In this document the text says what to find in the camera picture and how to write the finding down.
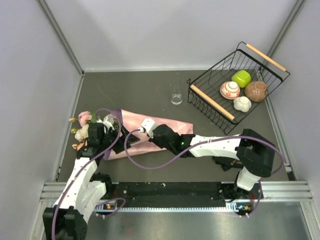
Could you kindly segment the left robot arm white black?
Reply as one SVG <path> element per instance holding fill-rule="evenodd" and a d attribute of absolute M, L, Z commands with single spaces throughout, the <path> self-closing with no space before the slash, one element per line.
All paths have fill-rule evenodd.
<path fill-rule="evenodd" d="M 111 151 L 122 147 L 122 125 L 89 124 L 84 141 L 77 148 L 72 173 L 52 207 L 42 215 L 44 232 L 48 240 L 83 240 L 88 221 L 101 198 L 109 198 L 114 191 L 111 183 L 95 177 L 102 159 Z"/>

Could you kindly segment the pink wrapping paper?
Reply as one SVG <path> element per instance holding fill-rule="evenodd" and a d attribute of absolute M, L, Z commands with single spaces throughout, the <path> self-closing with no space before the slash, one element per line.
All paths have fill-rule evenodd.
<path fill-rule="evenodd" d="M 154 130 L 160 125 L 166 125 L 171 128 L 175 133 L 181 134 L 193 134 L 193 124 L 168 118 L 159 118 L 153 116 L 147 116 L 130 112 L 123 109 L 115 109 L 110 114 L 113 118 L 118 118 L 123 124 L 124 128 L 129 132 L 136 130 L 140 127 L 146 129 L 145 133 L 135 132 L 133 135 L 138 137 L 139 140 L 133 143 L 128 148 L 130 156 L 142 155 L 152 152 L 163 151 L 163 148 L 156 146 L 154 143 L 149 141 L 149 131 Z"/>

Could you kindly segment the black ribbon gold lettering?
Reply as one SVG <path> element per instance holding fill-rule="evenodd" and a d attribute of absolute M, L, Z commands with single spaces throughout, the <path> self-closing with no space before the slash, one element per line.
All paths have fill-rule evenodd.
<path fill-rule="evenodd" d="M 231 168 L 242 169 L 244 165 L 241 161 L 228 157 L 213 157 L 213 160 L 217 165 L 220 165 L 224 171 L 228 171 Z"/>

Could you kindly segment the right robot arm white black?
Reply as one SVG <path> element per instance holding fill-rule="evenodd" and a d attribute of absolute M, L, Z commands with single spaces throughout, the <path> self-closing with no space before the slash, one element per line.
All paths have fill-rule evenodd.
<path fill-rule="evenodd" d="M 240 162 L 242 168 L 233 186 L 228 192 L 221 192 L 221 198 L 231 202 L 245 198 L 261 178 L 269 178 L 274 174 L 274 158 L 278 149 L 251 129 L 231 136 L 207 137 L 178 134 L 167 125 L 161 124 L 152 127 L 142 126 L 137 132 L 146 133 L 151 143 L 174 154 L 174 157 L 160 165 L 160 168 L 166 167 L 178 158 L 213 157 Z"/>

